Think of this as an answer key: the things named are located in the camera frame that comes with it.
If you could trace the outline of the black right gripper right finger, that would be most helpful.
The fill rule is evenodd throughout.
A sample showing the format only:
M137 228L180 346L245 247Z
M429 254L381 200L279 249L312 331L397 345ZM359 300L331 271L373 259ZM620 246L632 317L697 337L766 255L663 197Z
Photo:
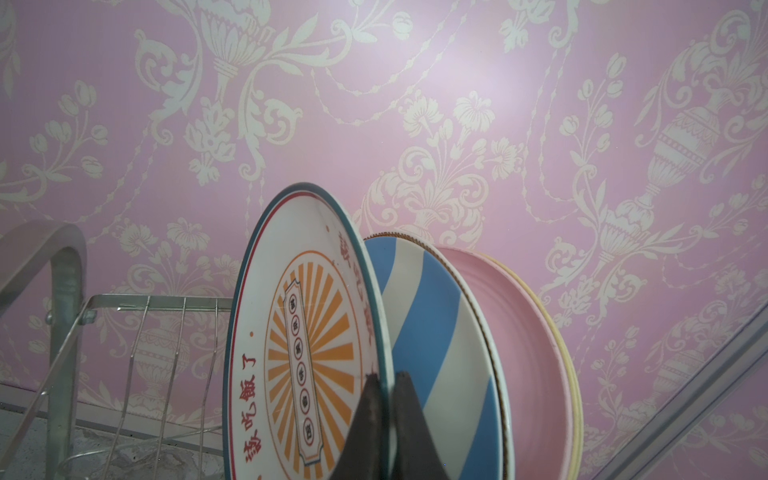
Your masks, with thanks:
M448 480L410 375L396 374L394 420L397 454L392 478L397 480Z

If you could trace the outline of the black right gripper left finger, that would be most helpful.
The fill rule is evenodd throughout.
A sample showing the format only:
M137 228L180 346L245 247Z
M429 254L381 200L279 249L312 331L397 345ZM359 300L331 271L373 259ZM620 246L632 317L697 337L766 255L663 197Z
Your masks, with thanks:
M366 376L344 448L330 480L380 478L383 419L377 374Z

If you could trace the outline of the pink bear plate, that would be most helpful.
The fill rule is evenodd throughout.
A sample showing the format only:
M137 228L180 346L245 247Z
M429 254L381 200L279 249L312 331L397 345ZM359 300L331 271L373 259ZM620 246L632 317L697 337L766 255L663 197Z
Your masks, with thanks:
M516 477L567 479L571 397L550 327L522 286L483 254L440 251L468 283L490 327L510 400Z

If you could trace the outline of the orange sunburst plate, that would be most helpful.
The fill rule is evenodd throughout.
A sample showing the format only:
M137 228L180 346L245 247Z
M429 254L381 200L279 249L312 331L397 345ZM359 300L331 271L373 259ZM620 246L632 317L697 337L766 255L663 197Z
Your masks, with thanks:
M350 215L328 191L283 189L240 268L222 396L229 479L327 479L365 382L390 405L394 371L379 284Z

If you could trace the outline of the yellow bear plate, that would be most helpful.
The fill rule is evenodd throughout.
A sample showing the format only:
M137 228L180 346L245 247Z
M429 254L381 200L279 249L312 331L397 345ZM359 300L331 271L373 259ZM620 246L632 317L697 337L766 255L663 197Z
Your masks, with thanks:
M568 351L567 345L557 325L555 324L554 320L552 319L550 314L547 312L546 307L544 306L541 299L520 278L520 276L517 275L515 272L513 272L505 264L496 260L492 256L484 254L484 257L486 257L487 259L495 263L498 267L503 269L507 274L509 274L522 286L522 288L525 290L525 292L530 297L530 299L536 304L541 315L543 316L548 326L550 327L550 330L556 342L557 348L559 350L561 360L563 361L563 365L566 370L567 381L568 381L568 386L570 390L570 397L571 397L570 405L571 405L571 411L572 411L572 417L573 417L573 436L572 436L572 442L571 442L571 459L568 466L567 479L576 480L579 477L580 465L581 465L581 460L583 455L585 426L584 426L584 413L583 413L581 390L579 386L578 377L573 365L573 361L571 359L571 355Z

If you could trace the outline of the stainless steel dish rack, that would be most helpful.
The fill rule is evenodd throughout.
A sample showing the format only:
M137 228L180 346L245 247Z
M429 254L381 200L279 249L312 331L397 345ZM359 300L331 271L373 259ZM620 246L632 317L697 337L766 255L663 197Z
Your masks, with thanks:
M85 298L55 342L46 299L20 357L34 385L1 376L5 479L220 479L226 322L242 240L120 231L136 254L122 284Z

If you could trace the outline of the right aluminium corner post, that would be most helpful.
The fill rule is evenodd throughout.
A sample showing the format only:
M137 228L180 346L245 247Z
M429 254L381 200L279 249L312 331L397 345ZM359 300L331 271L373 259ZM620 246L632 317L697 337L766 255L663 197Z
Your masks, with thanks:
M763 307L595 476L644 479L666 454L767 361Z

